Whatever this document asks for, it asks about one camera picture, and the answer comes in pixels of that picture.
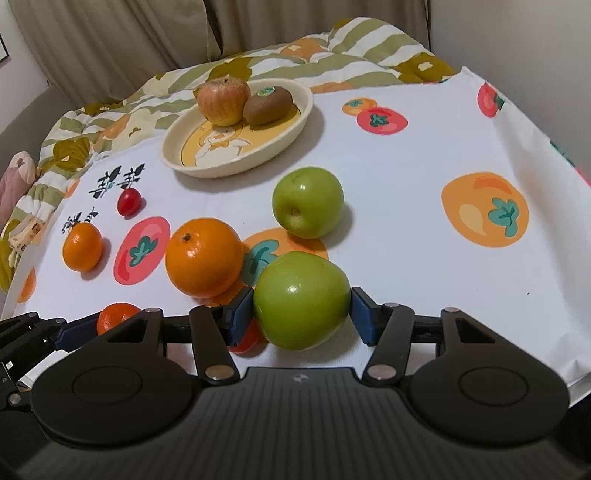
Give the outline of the pink plush toy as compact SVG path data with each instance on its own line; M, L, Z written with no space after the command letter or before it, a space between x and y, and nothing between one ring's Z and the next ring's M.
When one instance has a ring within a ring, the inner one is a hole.
M18 200L37 178L37 166L26 151L16 153L1 178L0 224L4 227Z

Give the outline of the grey bed headboard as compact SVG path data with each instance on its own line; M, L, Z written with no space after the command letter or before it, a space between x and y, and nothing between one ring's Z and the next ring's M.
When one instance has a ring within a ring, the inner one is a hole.
M38 154L55 122L73 108L58 88L49 87L1 133L1 151L9 156L22 150Z

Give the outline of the floral striped quilt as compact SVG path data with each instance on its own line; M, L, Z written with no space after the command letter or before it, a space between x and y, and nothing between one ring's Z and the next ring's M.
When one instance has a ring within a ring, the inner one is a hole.
M93 160L127 150L167 130L194 105L194 89L207 80L225 75L245 80L286 78L321 94L438 83L455 73L398 27L356 17L327 33L155 75L118 103L70 110L46 127L36 181L10 202L1 218L1 289L9 290L21 258L9 244L9 233L25 220L49 220Z

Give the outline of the white fruit print cloth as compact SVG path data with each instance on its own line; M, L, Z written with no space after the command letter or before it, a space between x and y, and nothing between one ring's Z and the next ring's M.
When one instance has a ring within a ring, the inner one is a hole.
M193 299L163 266L142 280L116 278L118 250L136 220L116 211L116 194L92 190L102 176L132 168L145 200L137 220L176 229L199 217L231 225L253 247L245 273L290 246L271 210L280 178L318 166L342 184L346 208L322 251L376 301L423 314L458 307L573 383L590 371L590 188L514 104L483 112L482 78L463 71L436 84L318 95L307 125L286 151L235 176L201 180L160 160L160 137L97 161L58 208L26 262L35 289L13 313L74 320L117 302L179 315ZM62 247L78 223L103 239L99 263L69 269Z

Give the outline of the small mandarin front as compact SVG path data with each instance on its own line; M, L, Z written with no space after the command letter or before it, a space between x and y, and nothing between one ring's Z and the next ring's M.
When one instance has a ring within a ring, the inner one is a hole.
M117 302L105 307L99 314L96 323L96 332L102 335L113 329L127 319L137 314L140 309L130 303Z

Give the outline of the cream duck plate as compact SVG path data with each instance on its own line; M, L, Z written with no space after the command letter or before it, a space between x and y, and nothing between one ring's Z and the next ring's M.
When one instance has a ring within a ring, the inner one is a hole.
M169 127L160 146L160 160L168 168L200 179L221 178L263 165L290 144L304 130L314 107L311 88L293 79L252 80L252 93L272 87L290 91L290 112L274 123L252 127L246 122L217 127L190 107Z

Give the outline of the small red tomato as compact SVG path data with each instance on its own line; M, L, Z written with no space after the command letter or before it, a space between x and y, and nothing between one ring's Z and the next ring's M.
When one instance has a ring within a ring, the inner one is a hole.
M228 350L231 353L238 355L244 355L249 353L254 347L263 342L263 334L260 332L259 324L256 319L252 319L249 323L249 327L246 329L245 334L242 337L242 341L236 346L231 346Z

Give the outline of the red cherry tomato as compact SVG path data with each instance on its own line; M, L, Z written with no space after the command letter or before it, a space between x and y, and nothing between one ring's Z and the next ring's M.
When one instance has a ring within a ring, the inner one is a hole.
M141 205L141 194L134 188L127 188L117 200L117 212L125 218L132 217L140 210Z

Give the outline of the brown kiwi with sticker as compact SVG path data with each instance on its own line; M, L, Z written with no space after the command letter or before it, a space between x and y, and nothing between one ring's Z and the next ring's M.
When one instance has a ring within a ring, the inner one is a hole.
M263 126L287 115L292 104L293 96L286 88L263 87L246 101L243 118L250 126Z

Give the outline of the large orange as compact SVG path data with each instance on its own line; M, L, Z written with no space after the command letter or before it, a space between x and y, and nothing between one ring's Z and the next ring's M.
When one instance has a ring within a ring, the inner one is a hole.
M243 264L242 241L228 224L215 218L196 218L181 225L170 238L165 269L183 294L213 298L238 279Z

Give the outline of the green apple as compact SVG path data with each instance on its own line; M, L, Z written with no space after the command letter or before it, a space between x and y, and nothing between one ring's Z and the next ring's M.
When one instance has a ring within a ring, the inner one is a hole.
M349 316L351 287L339 266L292 251L270 263L253 292L254 313L266 339L290 351L329 340Z
M271 203L283 229L302 239L317 239L337 227L345 197L334 174L320 167L304 167L280 179Z

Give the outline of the framed wall picture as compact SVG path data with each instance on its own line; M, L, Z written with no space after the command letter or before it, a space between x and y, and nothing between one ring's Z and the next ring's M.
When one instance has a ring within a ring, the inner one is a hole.
M0 36L0 63L6 61L9 58L9 52L4 43L3 38Z

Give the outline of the red yellow apple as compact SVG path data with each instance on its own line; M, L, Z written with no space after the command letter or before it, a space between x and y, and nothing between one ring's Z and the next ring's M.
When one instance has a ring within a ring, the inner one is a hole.
M193 96L206 120L214 126L229 127L242 122L250 89L245 80L226 75L199 85Z

